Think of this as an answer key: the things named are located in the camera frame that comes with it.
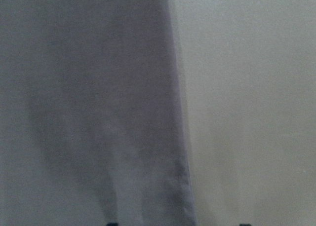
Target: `gray fabric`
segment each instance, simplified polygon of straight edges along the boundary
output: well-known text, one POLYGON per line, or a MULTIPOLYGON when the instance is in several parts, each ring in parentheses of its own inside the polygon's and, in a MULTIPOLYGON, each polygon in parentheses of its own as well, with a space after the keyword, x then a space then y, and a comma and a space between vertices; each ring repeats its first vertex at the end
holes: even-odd
POLYGON ((166 0, 0 9, 1 225, 195 225, 166 0))

